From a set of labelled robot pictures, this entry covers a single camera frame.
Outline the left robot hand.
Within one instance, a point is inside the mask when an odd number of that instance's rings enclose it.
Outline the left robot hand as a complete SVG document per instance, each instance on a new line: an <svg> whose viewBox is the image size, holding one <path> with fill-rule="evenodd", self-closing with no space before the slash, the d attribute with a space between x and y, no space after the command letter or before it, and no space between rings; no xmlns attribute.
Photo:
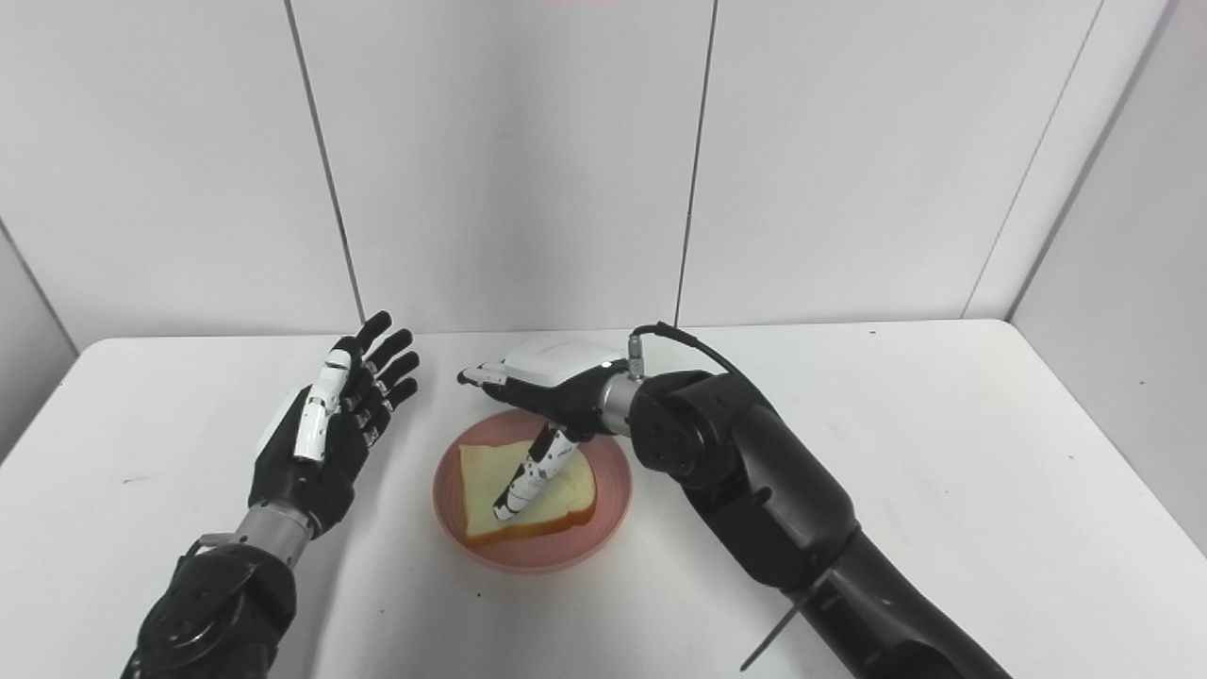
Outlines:
<svg viewBox="0 0 1207 679"><path fill-rule="evenodd" d="M396 328L385 310L337 340L315 381L288 397L267 431L249 507L292 508L311 538L346 517L371 449L419 390L412 343L412 330Z"/></svg>

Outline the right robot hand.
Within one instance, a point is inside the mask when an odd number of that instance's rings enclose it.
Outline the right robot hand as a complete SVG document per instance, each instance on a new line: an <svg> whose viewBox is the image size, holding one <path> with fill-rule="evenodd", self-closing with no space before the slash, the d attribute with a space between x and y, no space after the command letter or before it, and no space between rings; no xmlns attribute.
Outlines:
<svg viewBox="0 0 1207 679"><path fill-rule="evenodd" d="M546 421L494 502L496 520L520 516L568 464L578 443L610 433L604 425L604 391L613 377L628 377L629 371L629 359L606 345L555 336L518 345L505 359L470 365L457 374L457 384L470 384L498 403Z"/></svg>

